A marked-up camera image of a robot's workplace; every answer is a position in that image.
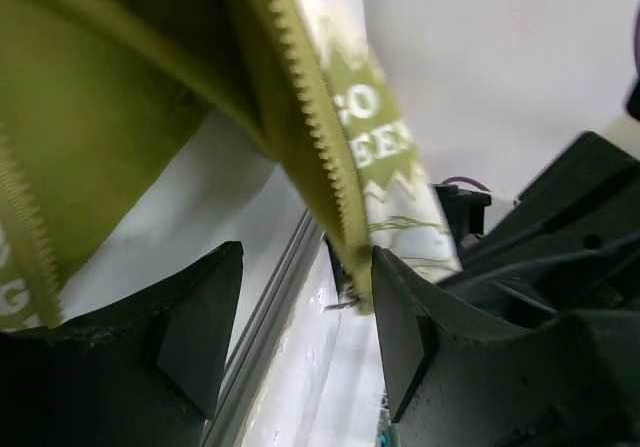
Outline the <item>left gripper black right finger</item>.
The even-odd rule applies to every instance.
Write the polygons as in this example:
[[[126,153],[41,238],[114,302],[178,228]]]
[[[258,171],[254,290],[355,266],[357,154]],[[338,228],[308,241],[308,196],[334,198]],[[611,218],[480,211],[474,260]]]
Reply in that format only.
[[[405,446],[635,446],[639,316],[577,311],[528,330],[376,249],[388,405]]]

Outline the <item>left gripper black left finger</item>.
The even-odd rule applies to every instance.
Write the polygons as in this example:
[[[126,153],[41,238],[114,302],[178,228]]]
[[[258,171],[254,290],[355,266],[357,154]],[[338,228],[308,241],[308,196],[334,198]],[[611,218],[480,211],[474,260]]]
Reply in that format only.
[[[226,242],[55,329],[1,337],[5,446],[196,446],[216,412],[243,275]]]

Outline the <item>cream jacket with green print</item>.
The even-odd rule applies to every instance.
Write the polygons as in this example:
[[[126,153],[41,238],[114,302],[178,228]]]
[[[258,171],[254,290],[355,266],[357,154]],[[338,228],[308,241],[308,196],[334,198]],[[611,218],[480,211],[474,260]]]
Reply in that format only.
[[[342,0],[1,0],[1,328],[62,292],[218,108],[278,162],[373,308],[370,251],[459,270],[416,142]]]

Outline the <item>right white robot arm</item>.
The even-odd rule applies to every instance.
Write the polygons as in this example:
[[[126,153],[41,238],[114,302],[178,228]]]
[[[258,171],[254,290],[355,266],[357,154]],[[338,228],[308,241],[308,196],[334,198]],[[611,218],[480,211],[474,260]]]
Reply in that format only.
[[[440,287],[535,328],[572,310],[639,307],[639,162],[581,135]]]

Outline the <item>aluminium front rail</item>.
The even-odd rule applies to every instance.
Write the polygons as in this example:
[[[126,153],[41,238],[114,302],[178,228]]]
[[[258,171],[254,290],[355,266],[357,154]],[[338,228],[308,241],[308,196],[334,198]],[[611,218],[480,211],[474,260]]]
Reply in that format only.
[[[323,235],[311,213],[305,212],[227,363],[216,415],[205,424],[203,446],[235,443]]]

